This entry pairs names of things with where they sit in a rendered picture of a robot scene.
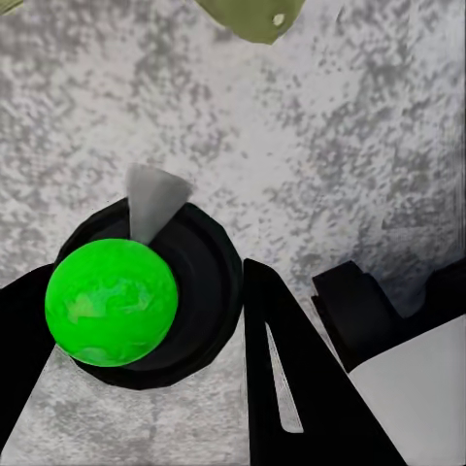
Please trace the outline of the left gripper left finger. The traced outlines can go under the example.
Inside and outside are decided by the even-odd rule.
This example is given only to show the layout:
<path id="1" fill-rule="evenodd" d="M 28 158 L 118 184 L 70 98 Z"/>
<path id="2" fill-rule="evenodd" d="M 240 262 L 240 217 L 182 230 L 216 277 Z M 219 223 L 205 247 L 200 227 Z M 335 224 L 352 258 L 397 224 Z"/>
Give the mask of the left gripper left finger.
<path id="1" fill-rule="evenodd" d="M 55 346 L 45 313 L 54 266 L 44 265 L 0 289 L 0 451 Z"/>

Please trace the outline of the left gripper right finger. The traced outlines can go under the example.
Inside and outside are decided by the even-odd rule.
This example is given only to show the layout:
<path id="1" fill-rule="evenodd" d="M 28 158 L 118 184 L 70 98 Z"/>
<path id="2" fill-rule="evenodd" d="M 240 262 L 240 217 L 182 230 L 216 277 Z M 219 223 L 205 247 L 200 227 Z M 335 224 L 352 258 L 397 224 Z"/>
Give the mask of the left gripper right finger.
<path id="1" fill-rule="evenodd" d="M 280 274 L 242 263 L 250 466 L 407 466 Z M 266 324 L 303 433 L 282 427 Z"/>

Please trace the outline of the insectifuge atomizer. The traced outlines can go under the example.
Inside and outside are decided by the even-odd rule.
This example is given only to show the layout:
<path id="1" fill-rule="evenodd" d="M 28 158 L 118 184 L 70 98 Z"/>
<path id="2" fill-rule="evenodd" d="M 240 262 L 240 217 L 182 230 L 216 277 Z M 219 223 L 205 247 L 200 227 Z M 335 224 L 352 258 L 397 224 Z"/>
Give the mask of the insectifuge atomizer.
<path id="1" fill-rule="evenodd" d="M 224 227 L 187 199 L 195 186 L 127 164 L 129 197 L 60 249 L 45 299 L 50 333 L 99 381 L 137 391 L 210 366 L 244 307 L 244 266 Z"/>

